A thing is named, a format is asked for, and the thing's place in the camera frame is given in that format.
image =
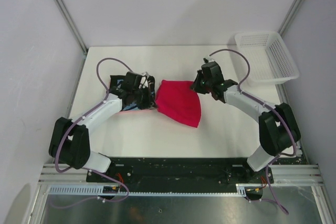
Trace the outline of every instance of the white wall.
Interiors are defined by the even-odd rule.
[[[67,111],[82,55],[53,0],[0,5],[0,223],[11,205],[7,223],[19,223],[48,159],[55,120]]]
[[[306,0],[284,40],[301,73],[286,88],[302,144],[336,208],[336,0]]]
[[[293,0],[64,0],[87,46],[235,44],[278,30]]]

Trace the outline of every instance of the white plastic basket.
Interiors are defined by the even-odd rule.
[[[295,65],[281,36],[274,31],[241,33],[235,36],[237,47],[249,61],[251,73],[247,82],[258,84],[282,84],[299,77]],[[244,75],[247,66],[244,61]]]

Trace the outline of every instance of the metal frame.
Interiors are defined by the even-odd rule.
[[[84,55],[87,54],[88,49],[85,46],[85,43],[83,39],[81,38],[79,31],[72,20],[63,0],[54,0],[56,5],[58,6],[62,16],[65,19],[65,22],[67,23],[69,29],[71,30],[72,34],[74,35],[79,47],[81,48]],[[293,4],[291,5],[284,21],[282,22],[278,33],[280,35],[284,35],[289,28],[291,22],[295,18],[299,8],[301,7],[304,0],[294,0]],[[85,59],[82,62],[78,80],[80,78],[81,72],[83,70],[83,66],[85,63]],[[286,89],[284,85],[277,85],[277,91],[281,102],[287,102],[288,103],[288,96],[286,93]],[[76,89],[74,90],[71,103],[68,108],[67,114],[69,114],[75,94]],[[321,177],[320,170],[317,165],[272,165],[271,166],[273,175],[274,175],[274,184],[273,186],[276,187],[284,187],[284,186],[310,186],[312,188],[312,191],[315,196],[316,204],[319,209],[319,213],[321,216],[322,223],[336,223],[335,215],[333,212],[333,209],[331,207],[331,203],[329,201],[329,197],[326,191],[326,188],[323,183],[323,179]],[[69,172],[66,172],[64,174],[59,174],[55,170],[55,166],[53,164],[46,164],[43,168],[43,171],[40,176],[40,180],[38,182],[38,187],[35,193],[35,199],[32,202],[30,206],[30,214],[28,215],[25,223],[40,223],[42,217],[43,217],[43,211],[44,207],[47,202],[47,196],[48,194],[61,194],[62,192],[65,193],[65,189],[67,188],[70,190],[70,188],[91,188],[96,187],[99,188],[102,185],[106,184],[98,184],[95,183],[94,185],[92,183],[86,182],[86,175],[87,171],[80,169],[80,170],[70,170]],[[238,196],[243,196],[244,193],[242,193],[243,187],[247,186],[244,184],[237,184],[238,189]],[[74,194],[82,194],[80,193],[81,190],[75,190],[73,191]]]

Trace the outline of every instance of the folded red cloth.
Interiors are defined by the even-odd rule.
[[[179,123],[198,127],[201,103],[198,94],[190,89],[192,81],[163,80],[157,93],[158,111]]]

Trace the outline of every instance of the cable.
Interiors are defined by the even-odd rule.
[[[238,51],[236,51],[236,50],[232,50],[232,49],[220,49],[220,50],[217,50],[217,51],[211,53],[209,56],[211,57],[212,55],[214,55],[214,54],[216,54],[216,53],[218,53],[218,52],[222,52],[222,51],[234,52],[234,53],[240,55],[240,56],[245,60],[245,62],[246,62],[246,64],[247,64],[247,74],[246,74],[246,76],[245,76],[245,77],[238,83],[238,86],[237,86],[238,91],[239,91],[241,94],[245,95],[246,97],[249,97],[250,99],[254,100],[255,102],[261,104],[262,106],[265,106],[265,107],[268,108],[270,111],[272,111],[272,112],[277,116],[277,118],[280,120],[280,122],[281,122],[282,125],[284,126],[284,128],[285,128],[287,134],[289,135],[289,138],[290,138],[291,143],[292,143],[292,146],[293,146],[293,154],[280,153],[280,154],[277,155],[274,159],[272,159],[272,161],[269,162],[268,165],[266,165],[266,169],[265,169],[265,171],[266,171],[266,181],[267,181],[267,184],[268,184],[268,186],[269,186],[269,189],[270,189],[270,191],[271,191],[271,193],[272,193],[272,195],[273,195],[273,197],[274,197],[274,200],[272,200],[272,199],[263,199],[263,201],[268,201],[268,202],[276,203],[276,204],[279,206],[279,208],[280,208],[286,215],[289,215],[288,210],[287,210],[287,209],[280,203],[279,199],[277,198],[277,196],[276,196],[276,194],[275,194],[275,192],[274,192],[274,190],[273,190],[273,188],[272,188],[272,186],[271,186],[271,183],[270,183],[270,181],[269,181],[269,177],[268,177],[268,168],[269,168],[269,166],[270,166],[272,163],[274,163],[274,162],[280,157],[280,155],[290,156],[290,157],[295,157],[295,156],[296,156],[297,149],[296,149],[296,144],[295,144],[294,137],[293,137],[292,133],[290,132],[290,129],[289,129],[288,125],[286,124],[286,122],[284,121],[284,119],[281,117],[281,115],[280,115],[275,109],[273,109],[271,106],[265,104],[262,100],[260,100],[260,99],[258,99],[258,98],[256,98],[256,97],[254,97],[253,95],[250,95],[249,93],[246,93],[245,91],[243,91],[243,90],[241,89],[241,87],[240,87],[241,84],[248,78],[248,76],[250,75],[250,72],[251,72],[251,66],[250,66],[250,63],[248,62],[248,60],[246,59],[246,57],[245,57],[244,55],[242,55],[240,52],[238,52]]]
[[[61,141],[60,141],[60,143],[59,143],[59,146],[58,146],[58,148],[57,148],[57,152],[56,152],[56,156],[55,156],[55,169],[56,169],[56,171],[59,172],[59,173],[64,173],[64,172],[66,172],[67,170],[70,170],[70,169],[72,168],[71,166],[69,166],[69,167],[67,167],[67,168],[65,168],[65,169],[63,169],[63,170],[61,170],[61,169],[59,168],[59,156],[60,156],[62,147],[63,147],[63,145],[64,145],[64,142],[65,142],[65,140],[67,139],[67,137],[69,136],[69,133],[71,132],[71,130],[72,130],[72,129],[73,129],[73,128],[74,128],[74,127],[81,121],[81,120],[83,120],[83,117],[84,117],[84,116],[89,115],[89,114],[92,113],[94,110],[96,110],[97,108],[99,108],[100,106],[102,106],[102,105],[104,104],[104,100],[106,100],[106,99],[108,98],[108,96],[109,96],[109,88],[106,86],[106,84],[103,82],[103,80],[101,79],[101,77],[100,77],[100,75],[99,75],[99,66],[100,66],[101,63],[103,63],[103,62],[106,61],[106,60],[114,60],[114,61],[117,61],[117,62],[123,64],[129,71],[133,72],[132,69],[131,69],[129,66],[127,66],[123,61],[118,60],[118,59],[116,59],[116,58],[104,58],[104,59],[100,60],[100,61],[97,63],[97,66],[96,66],[96,74],[97,74],[97,78],[98,78],[98,80],[100,81],[100,83],[104,86],[104,88],[105,88],[105,90],[106,90],[106,95],[105,95],[103,101],[101,101],[100,103],[98,103],[98,104],[97,104],[96,106],[94,106],[92,109],[88,110],[88,111],[87,111],[86,113],[84,113],[83,116],[81,116],[79,119],[75,120],[75,121],[72,123],[72,125],[71,125],[71,126],[66,130],[66,132],[64,133],[64,135],[63,135],[63,137],[62,137],[62,139],[61,139]],[[127,194],[126,194],[123,198],[121,198],[121,199],[116,199],[116,200],[108,200],[108,199],[104,199],[103,202],[105,202],[105,201],[108,201],[108,202],[120,202],[120,201],[122,201],[122,200],[124,200],[124,199],[126,199],[126,198],[128,197],[130,191],[129,191],[128,187],[127,187],[123,182],[120,182],[120,181],[118,181],[118,180],[116,180],[116,179],[114,179],[114,178],[111,178],[111,177],[107,176],[106,174],[100,173],[100,172],[97,171],[97,170],[92,170],[92,172],[94,172],[94,173],[96,173],[96,174],[98,174],[98,175],[100,175],[100,176],[102,176],[102,177],[104,177],[104,178],[107,178],[107,179],[109,179],[109,180],[111,180],[111,181],[113,181],[113,182],[116,182],[116,183],[120,184],[120,185],[123,186],[123,187],[126,189],[126,191],[127,191]],[[77,202],[77,203],[75,203],[75,204],[72,204],[72,205],[70,205],[70,206],[60,207],[59,209],[65,209],[65,208],[68,208],[68,207],[72,207],[72,206],[75,206],[75,205],[77,205],[77,204],[80,204],[80,203],[82,203],[82,202],[84,202],[84,201],[86,201],[86,200],[93,199],[93,198],[96,198],[96,197],[89,197],[89,198],[86,198],[86,199],[84,199],[84,200],[81,200],[81,201],[79,201],[79,202]]]

